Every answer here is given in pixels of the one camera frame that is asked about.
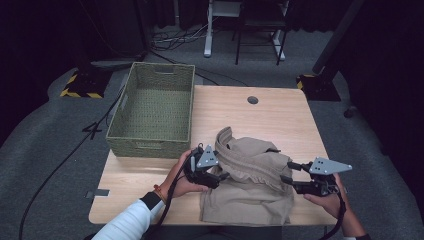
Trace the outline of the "black yellow striped stand base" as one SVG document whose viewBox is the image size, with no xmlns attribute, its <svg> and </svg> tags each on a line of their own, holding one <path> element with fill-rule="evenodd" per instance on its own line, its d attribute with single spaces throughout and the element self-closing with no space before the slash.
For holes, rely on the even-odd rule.
<svg viewBox="0 0 424 240">
<path fill-rule="evenodd" d="M 340 101 L 341 98 L 331 81 L 320 75 L 302 74 L 296 77 L 297 88 L 302 90 L 308 101 Z"/>
<path fill-rule="evenodd" d="M 90 73 L 82 73 L 76 70 L 69 78 L 60 96 L 94 99 L 103 98 L 111 76 L 112 73 L 110 71 L 95 70 Z"/>
</svg>

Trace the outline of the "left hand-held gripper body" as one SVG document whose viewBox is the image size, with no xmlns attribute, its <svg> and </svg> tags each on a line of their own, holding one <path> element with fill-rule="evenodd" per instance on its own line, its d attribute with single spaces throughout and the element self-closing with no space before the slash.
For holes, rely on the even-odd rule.
<svg viewBox="0 0 424 240">
<path fill-rule="evenodd" d="M 210 145 L 203 148 L 199 144 L 191 151 L 184 163 L 184 175 L 191 183 L 216 189 L 220 183 L 220 177 L 213 175 L 208 170 L 219 164 L 218 158 Z"/>
</svg>

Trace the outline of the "green woven basket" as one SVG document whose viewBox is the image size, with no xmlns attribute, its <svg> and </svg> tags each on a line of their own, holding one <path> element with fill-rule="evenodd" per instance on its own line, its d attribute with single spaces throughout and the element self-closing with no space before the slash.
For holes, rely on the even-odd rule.
<svg viewBox="0 0 424 240">
<path fill-rule="evenodd" d="M 117 157 L 177 158 L 190 148 L 195 67 L 135 62 L 106 140 Z"/>
</svg>

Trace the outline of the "beige pants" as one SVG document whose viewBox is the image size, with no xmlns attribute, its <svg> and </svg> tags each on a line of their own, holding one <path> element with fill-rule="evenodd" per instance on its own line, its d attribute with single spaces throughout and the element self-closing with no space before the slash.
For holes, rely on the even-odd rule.
<svg viewBox="0 0 424 240">
<path fill-rule="evenodd" d="M 228 177 L 201 195 L 202 221 L 251 226 L 280 226 L 289 221 L 294 194 L 281 181 L 292 175 L 289 156 L 270 141 L 236 139 L 229 127 L 216 135 L 215 149 L 219 165 L 211 172 Z"/>
</svg>

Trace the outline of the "white desk frame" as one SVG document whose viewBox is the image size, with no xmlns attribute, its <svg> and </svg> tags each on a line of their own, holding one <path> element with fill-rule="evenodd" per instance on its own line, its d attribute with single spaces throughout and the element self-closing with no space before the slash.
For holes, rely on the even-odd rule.
<svg viewBox="0 0 424 240">
<path fill-rule="evenodd" d="M 212 55 L 213 42 L 213 21 L 219 17 L 237 18 L 240 11 L 239 0 L 208 0 L 207 8 L 207 32 L 203 55 L 209 58 Z M 285 60 L 285 55 L 282 50 L 282 39 L 280 38 L 281 30 L 276 30 L 270 34 L 272 38 L 272 46 L 280 61 Z"/>
</svg>

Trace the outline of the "person's left hand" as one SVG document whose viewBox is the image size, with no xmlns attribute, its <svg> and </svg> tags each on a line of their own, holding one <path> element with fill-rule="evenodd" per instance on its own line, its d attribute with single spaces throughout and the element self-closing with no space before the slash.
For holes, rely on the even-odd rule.
<svg viewBox="0 0 424 240">
<path fill-rule="evenodd" d="M 179 160 L 172 166 L 165 180 L 155 188 L 156 194 L 164 201 L 168 199 L 168 192 L 173 184 L 174 179 L 177 179 L 175 189 L 172 194 L 173 198 L 178 198 L 190 192 L 205 192 L 208 187 L 190 183 L 185 177 L 179 172 L 183 166 L 186 158 L 191 154 L 190 150 L 187 150 L 181 154 Z"/>
</svg>

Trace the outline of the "black chair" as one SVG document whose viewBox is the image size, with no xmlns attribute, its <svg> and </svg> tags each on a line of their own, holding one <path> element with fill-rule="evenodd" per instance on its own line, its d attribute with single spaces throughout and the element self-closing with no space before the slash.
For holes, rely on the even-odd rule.
<svg viewBox="0 0 424 240">
<path fill-rule="evenodd" d="M 288 32 L 288 7 L 288 0 L 242 0 L 236 30 L 233 33 L 233 37 L 237 38 L 235 64 L 239 63 L 242 46 L 261 46 L 261 43 L 243 42 L 242 36 L 247 32 L 270 33 L 270 42 L 277 56 L 276 65 L 285 59 L 283 49 Z"/>
</svg>

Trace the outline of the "grey tape piece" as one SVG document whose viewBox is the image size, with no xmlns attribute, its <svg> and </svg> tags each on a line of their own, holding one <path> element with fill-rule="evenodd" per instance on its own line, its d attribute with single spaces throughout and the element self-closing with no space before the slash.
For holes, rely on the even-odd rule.
<svg viewBox="0 0 424 240">
<path fill-rule="evenodd" d="M 87 191 L 84 198 L 95 199 L 96 197 L 107 197 L 109 196 L 110 190 L 108 189 L 96 189 L 94 191 Z"/>
</svg>

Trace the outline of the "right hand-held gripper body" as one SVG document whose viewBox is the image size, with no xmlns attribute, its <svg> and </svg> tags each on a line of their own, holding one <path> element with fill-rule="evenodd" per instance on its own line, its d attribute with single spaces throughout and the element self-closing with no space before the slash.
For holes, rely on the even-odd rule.
<svg viewBox="0 0 424 240">
<path fill-rule="evenodd" d="M 312 161 L 309 182 L 294 181 L 293 188 L 297 194 L 311 194 L 324 197 L 329 194 L 337 194 L 339 188 L 334 174 L 352 170 L 350 164 L 345 164 L 322 157 L 316 157 Z"/>
</svg>

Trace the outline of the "slanted dark metal pole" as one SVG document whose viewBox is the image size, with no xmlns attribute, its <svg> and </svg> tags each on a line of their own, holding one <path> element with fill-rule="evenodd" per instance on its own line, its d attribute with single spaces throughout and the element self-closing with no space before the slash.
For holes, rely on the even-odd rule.
<svg viewBox="0 0 424 240">
<path fill-rule="evenodd" d="M 340 23 L 338 24 L 336 30 L 334 31 L 332 37 L 328 41 L 326 47 L 322 51 L 321 55 L 315 62 L 315 65 L 312 68 L 312 71 L 315 74 L 320 74 L 323 72 L 325 67 L 330 61 L 330 58 L 334 55 L 338 44 L 341 42 L 344 34 L 348 30 L 349 26 L 353 22 L 355 16 L 359 12 L 361 6 L 365 0 L 353 0 Z"/>
</svg>

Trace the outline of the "person's right hand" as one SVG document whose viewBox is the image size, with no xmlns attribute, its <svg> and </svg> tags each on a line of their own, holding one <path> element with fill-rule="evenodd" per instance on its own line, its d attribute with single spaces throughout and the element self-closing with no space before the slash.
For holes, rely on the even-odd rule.
<svg viewBox="0 0 424 240">
<path fill-rule="evenodd" d="M 334 174 L 334 177 L 336 184 L 339 188 L 339 193 L 341 194 L 341 197 L 345 203 L 346 211 L 344 213 L 344 216 L 347 217 L 351 213 L 351 207 L 347 198 L 346 188 L 344 187 L 341 178 L 337 173 Z M 311 203 L 321 206 L 327 213 L 329 213 L 334 218 L 337 218 L 339 216 L 341 203 L 337 194 L 330 194 L 325 197 L 304 194 L 303 197 Z"/>
</svg>

